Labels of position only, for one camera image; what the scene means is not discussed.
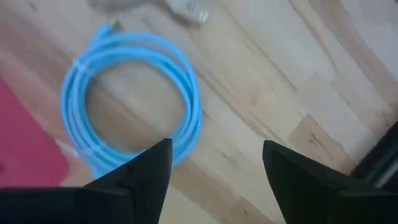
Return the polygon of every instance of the black object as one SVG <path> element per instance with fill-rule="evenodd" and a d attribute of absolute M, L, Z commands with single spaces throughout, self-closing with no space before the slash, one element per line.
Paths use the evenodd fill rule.
<path fill-rule="evenodd" d="M 390 191 L 398 192 L 398 123 L 355 168 L 352 177 Z"/>
<path fill-rule="evenodd" d="M 262 155 L 287 224 L 398 223 L 398 194 L 325 167 L 272 141 Z"/>
<path fill-rule="evenodd" d="M 172 140 L 84 187 L 0 190 L 0 223 L 158 223 Z"/>

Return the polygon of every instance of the coiled cable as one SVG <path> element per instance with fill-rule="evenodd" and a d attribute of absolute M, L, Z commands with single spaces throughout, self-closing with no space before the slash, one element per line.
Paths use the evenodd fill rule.
<path fill-rule="evenodd" d="M 139 45 L 148 42 L 167 49 L 180 61 L 157 49 Z M 119 152 L 107 145 L 95 132 L 85 106 L 85 92 L 100 70 L 127 60 L 137 60 L 163 71 L 181 91 L 185 111 L 173 139 L 173 165 L 180 163 L 192 150 L 201 129 L 201 104 L 193 68 L 181 50 L 158 35 L 147 33 L 116 33 L 104 23 L 92 38 L 89 47 L 73 62 L 65 75 L 60 92 L 60 111 L 65 130 L 79 155 L 99 178 L 137 157 L 138 153 Z"/>

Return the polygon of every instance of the cable plug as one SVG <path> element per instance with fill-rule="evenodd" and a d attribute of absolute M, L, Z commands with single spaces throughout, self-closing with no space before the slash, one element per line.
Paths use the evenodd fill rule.
<path fill-rule="evenodd" d="M 113 17 L 109 21 L 101 24 L 99 29 L 95 32 L 90 40 L 90 45 L 95 44 L 95 42 L 103 39 L 104 37 L 113 35 L 115 32 L 115 27 L 118 25 L 118 20 Z"/>
<path fill-rule="evenodd" d="M 165 0 L 174 14 L 192 23 L 204 24 L 209 18 L 209 10 L 196 0 Z"/>

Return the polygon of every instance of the red mat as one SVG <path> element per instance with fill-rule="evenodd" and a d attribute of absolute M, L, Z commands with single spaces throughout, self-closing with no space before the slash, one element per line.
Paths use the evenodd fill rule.
<path fill-rule="evenodd" d="M 0 79 L 0 187 L 59 186 L 68 164 Z"/>

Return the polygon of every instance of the white connector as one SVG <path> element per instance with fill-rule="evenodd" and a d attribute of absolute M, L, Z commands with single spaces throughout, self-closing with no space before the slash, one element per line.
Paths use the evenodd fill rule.
<path fill-rule="evenodd" d="M 204 24 L 209 18 L 206 10 L 196 0 L 165 0 L 174 14 L 188 22 Z"/>

